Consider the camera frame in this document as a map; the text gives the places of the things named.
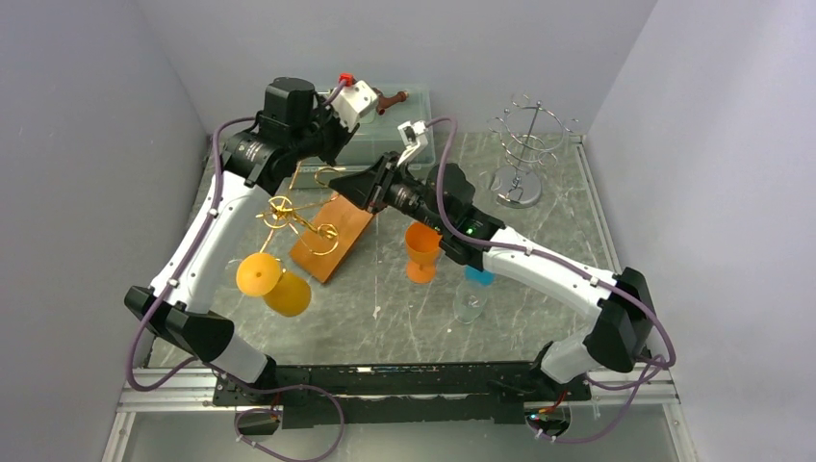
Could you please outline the gold wire wine glass rack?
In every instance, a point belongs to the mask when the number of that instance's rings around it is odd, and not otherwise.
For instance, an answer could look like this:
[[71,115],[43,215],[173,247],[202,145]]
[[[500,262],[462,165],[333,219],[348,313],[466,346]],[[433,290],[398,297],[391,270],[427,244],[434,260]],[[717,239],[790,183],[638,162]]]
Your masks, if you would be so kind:
[[295,204],[286,192],[270,198],[267,208],[256,218],[268,228],[262,250],[277,231],[292,231],[297,241],[289,257],[319,283],[325,284],[363,236],[373,215],[358,209],[337,192],[301,205]]

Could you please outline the orange plastic wine glass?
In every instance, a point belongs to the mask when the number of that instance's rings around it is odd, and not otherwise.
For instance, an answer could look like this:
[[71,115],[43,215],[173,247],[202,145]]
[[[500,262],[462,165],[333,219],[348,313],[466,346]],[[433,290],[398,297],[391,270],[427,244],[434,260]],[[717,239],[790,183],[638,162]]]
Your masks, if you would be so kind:
[[405,273],[409,280],[427,284],[434,279],[440,240],[441,236],[435,229],[420,222],[414,222],[406,229],[404,241],[409,261]]

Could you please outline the yellow frosted wine glass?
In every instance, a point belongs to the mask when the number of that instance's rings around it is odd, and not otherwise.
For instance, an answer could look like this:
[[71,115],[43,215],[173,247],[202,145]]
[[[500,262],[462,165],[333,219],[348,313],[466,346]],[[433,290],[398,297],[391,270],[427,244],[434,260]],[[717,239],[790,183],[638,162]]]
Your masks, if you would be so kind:
[[243,259],[236,270],[236,284],[243,295],[260,298],[272,311],[284,317],[296,317],[310,305],[310,285],[300,276],[285,270],[280,262],[264,252]]

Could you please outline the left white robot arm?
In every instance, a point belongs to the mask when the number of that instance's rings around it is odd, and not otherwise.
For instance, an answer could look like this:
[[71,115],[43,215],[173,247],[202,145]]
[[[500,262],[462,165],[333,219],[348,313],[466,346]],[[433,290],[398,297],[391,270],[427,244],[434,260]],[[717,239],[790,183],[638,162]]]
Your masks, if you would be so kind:
[[377,100],[366,82],[349,75],[328,95],[306,80],[279,77],[267,86],[261,111],[237,118],[241,131],[224,137],[232,124],[219,125],[211,145],[215,171],[191,226],[150,284],[133,286],[125,296],[140,321],[137,333],[150,332],[232,376],[251,403],[269,401],[277,387],[276,362],[212,311],[217,283],[245,228],[299,162],[317,157],[335,165]]

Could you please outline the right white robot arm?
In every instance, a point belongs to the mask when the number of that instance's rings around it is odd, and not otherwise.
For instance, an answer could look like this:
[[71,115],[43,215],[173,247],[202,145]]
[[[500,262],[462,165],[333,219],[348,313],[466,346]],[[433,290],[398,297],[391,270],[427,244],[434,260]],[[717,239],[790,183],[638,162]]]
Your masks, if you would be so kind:
[[543,348],[530,374],[542,399],[556,398],[568,382],[595,368],[631,372],[643,358],[655,315],[644,274],[585,266],[524,237],[473,206],[475,187],[455,163],[434,167],[421,181],[382,156],[364,171],[329,180],[331,190],[377,214],[393,208],[433,229],[451,261],[513,279],[575,310],[590,325]]

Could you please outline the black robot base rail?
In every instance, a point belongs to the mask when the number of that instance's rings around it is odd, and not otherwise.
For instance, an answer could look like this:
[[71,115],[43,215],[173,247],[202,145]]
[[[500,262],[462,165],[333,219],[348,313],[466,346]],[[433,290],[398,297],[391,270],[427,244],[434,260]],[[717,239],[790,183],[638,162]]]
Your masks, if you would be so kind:
[[217,375],[217,407],[269,407],[285,429],[323,424],[491,421],[524,424],[535,407],[587,401],[582,377],[562,385],[529,362],[278,366],[272,382],[245,388]]

